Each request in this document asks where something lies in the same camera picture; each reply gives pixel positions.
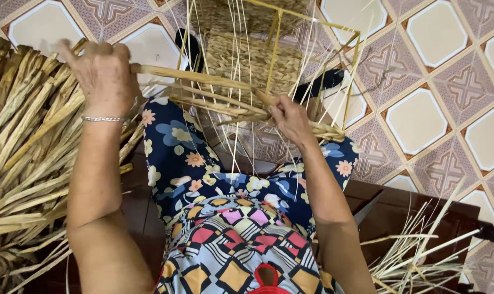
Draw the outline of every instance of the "woman's right hand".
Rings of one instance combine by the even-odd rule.
[[[278,129],[289,138],[300,151],[309,146],[317,146],[318,141],[309,126],[307,110],[300,104],[292,102],[287,95],[274,97],[274,104],[269,107]]]

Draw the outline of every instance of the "black sock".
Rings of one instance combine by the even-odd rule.
[[[178,48],[182,48],[182,42],[183,42],[183,36],[184,35],[185,35],[185,29],[179,29],[176,32],[176,38],[174,39],[174,42],[176,43]],[[198,55],[200,54],[200,47],[198,44],[198,40],[193,35],[188,34],[187,37],[190,40],[185,41],[184,53],[185,53],[185,56],[188,56],[189,52],[191,53],[191,56],[190,56],[191,64],[193,65],[193,67],[195,67],[196,62],[198,61]],[[198,73],[201,73],[203,68],[204,68],[204,60],[200,59],[200,64],[198,64],[198,69],[196,69],[195,71]],[[185,70],[190,71],[191,67],[188,65]]]
[[[330,89],[334,88],[336,85],[341,83],[343,81],[343,76],[344,72],[342,69],[332,69],[328,70],[325,72],[325,77],[323,78],[323,84],[320,87],[321,84],[321,76],[317,77],[313,82],[312,82],[312,87],[309,90],[309,93],[305,95],[305,92],[307,91],[307,88],[309,87],[309,83],[299,85],[298,88],[296,89],[296,94],[294,95],[296,102],[300,103],[301,99],[305,96],[305,99],[303,101],[306,101],[307,99],[311,97],[317,97],[318,94],[320,93],[320,89]]]

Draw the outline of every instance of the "floral pants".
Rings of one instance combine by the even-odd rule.
[[[301,158],[283,164],[268,178],[224,173],[198,123],[176,104],[151,98],[143,123],[149,186],[166,224],[190,204],[218,195],[238,195],[255,197],[278,209],[309,240],[316,231]],[[358,146],[345,138],[342,143],[327,142],[321,149],[336,181],[345,188],[358,161]]]

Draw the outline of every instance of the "silver bracelet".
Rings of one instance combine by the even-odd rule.
[[[88,116],[81,116],[82,120],[88,120],[88,121],[119,121],[122,122],[123,124],[128,124],[130,123],[130,119],[127,118],[121,118],[121,117],[88,117]]]

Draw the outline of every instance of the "woman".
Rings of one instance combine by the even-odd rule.
[[[188,113],[146,104],[149,184],[168,235],[153,282],[120,212],[120,121],[138,90],[129,51],[89,43],[76,57],[68,42],[59,47],[86,95],[67,222],[83,293],[332,293],[334,279],[347,294],[376,292],[341,189],[357,147],[349,139],[319,147],[305,109],[286,96],[270,113],[302,159],[268,179],[222,173]],[[308,242],[314,233],[321,267]]]

